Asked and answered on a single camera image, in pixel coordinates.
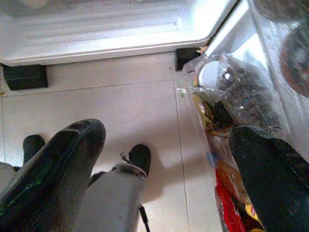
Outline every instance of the black rubber foot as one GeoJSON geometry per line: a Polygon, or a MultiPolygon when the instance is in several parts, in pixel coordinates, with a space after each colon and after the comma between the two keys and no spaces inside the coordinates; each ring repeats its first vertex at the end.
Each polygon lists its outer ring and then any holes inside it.
{"type": "Polygon", "coordinates": [[[24,139],[24,164],[28,162],[43,146],[44,139],[38,134],[30,135],[24,139]]]}
{"type": "Polygon", "coordinates": [[[148,176],[151,163],[151,154],[150,149],[146,145],[139,144],[133,147],[129,152],[129,160],[130,164],[143,169],[148,176]]]}
{"type": "Polygon", "coordinates": [[[4,80],[10,90],[48,87],[46,66],[2,66],[4,80]]]}

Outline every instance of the black boot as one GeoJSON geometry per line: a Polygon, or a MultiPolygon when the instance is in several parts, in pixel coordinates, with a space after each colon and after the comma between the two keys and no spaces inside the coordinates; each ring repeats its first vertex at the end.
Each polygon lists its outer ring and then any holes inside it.
{"type": "Polygon", "coordinates": [[[1,192],[0,231],[70,232],[105,137],[95,119],[55,134],[1,192]]]}
{"type": "Polygon", "coordinates": [[[266,231],[308,231],[309,164],[285,141],[237,126],[229,145],[266,231]]]}
{"type": "Polygon", "coordinates": [[[30,135],[24,139],[24,165],[31,159],[43,146],[45,145],[44,139],[38,134],[30,135]]]}
{"type": "Polygon", "coordinates": [[[151,163],[149,148],[143,144],[133,147],[129,152],[129,163],[143,169],[148,176],[151,163]]]}

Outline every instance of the yellow label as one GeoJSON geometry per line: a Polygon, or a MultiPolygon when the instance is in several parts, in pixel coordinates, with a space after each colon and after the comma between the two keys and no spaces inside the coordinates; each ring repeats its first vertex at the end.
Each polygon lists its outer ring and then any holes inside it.
{"type": "Polygon", "coordinates": [[[255,219],[255,220],[257,220],[258,222],[261,223],[259,217],[258,217],[257,214],[256,214],[256,211],[255,211],[253,205],[251,205],[251,204],[246,204],[246,212],[247,212],[247,214],[248,214],[250,217],[252,217],[253,219],[255,219]]]}
{"type": "Polygon", "coordinates": [[[265,232],[264,230],[261,230],[261,229],[253,229],[253,230],[251,230],[250,232],[265,232]]]}

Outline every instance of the gray pants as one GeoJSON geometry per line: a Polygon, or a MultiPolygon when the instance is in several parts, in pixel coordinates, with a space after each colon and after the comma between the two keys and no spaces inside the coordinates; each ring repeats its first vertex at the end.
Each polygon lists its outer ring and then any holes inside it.
{"type": "Polygon", "coordinates": [[[145,179],[134,165],[115,165],[87,189],[73,232],[136,231],[145,179]]]}
{"type": "Polygon", "coordinates": [[[8,186],[15,175],[16,172],[10,164],[0,162],[0,192],[8,186]]]}

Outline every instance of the open refrigerator door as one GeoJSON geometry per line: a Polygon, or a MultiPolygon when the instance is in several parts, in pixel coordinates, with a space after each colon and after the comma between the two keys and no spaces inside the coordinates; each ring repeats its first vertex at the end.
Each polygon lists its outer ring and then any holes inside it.
{"type": "Polygon", "coordinates": [[[211,149],[224,231],[309,228],[309,10],[270,2],[240,1],[176,81],[211,149]]]}
{"type": "Polygon", "coordinates": [[[49,65],[203,46],[236,2],[0,1],[0,63],[49,65]]]}

